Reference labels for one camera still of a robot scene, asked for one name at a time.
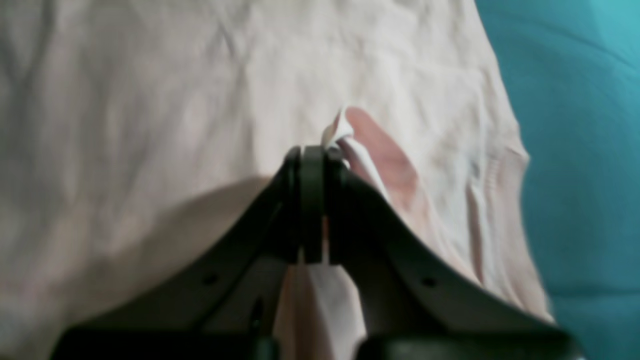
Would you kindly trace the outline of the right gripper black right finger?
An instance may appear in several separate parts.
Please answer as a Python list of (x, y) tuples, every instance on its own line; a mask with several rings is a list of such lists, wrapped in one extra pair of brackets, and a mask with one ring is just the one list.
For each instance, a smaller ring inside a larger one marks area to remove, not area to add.
[(460, 275), (370, 185), (325, 155), (328, 259), (357, 287), (357, 360), (578, 360), (570, 335)]

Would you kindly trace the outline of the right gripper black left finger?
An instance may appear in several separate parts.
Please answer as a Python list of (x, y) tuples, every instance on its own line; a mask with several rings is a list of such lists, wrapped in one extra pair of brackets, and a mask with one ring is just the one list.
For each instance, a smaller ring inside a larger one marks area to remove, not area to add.
[(282, 281), (323, 259), (325, 151), (299, 146), (222, 239), (121, 307), (67, 330), (53, 360), (277, 360)]

